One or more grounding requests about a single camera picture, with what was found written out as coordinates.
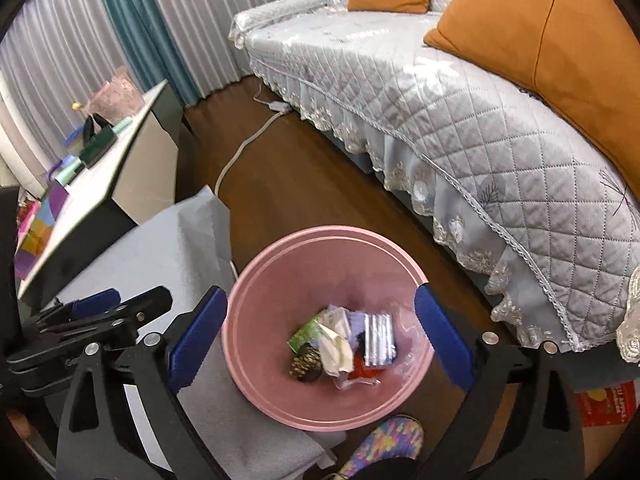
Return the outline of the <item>person left hand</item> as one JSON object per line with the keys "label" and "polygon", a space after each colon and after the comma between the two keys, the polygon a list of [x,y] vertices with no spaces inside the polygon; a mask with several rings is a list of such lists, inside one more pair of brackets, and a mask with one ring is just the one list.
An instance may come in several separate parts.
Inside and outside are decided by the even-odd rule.
{"label": "person left hand", "polygon": [[32,436],[32,425],[22,413],[9,410],[6,416],[22,440],[28,440]]}

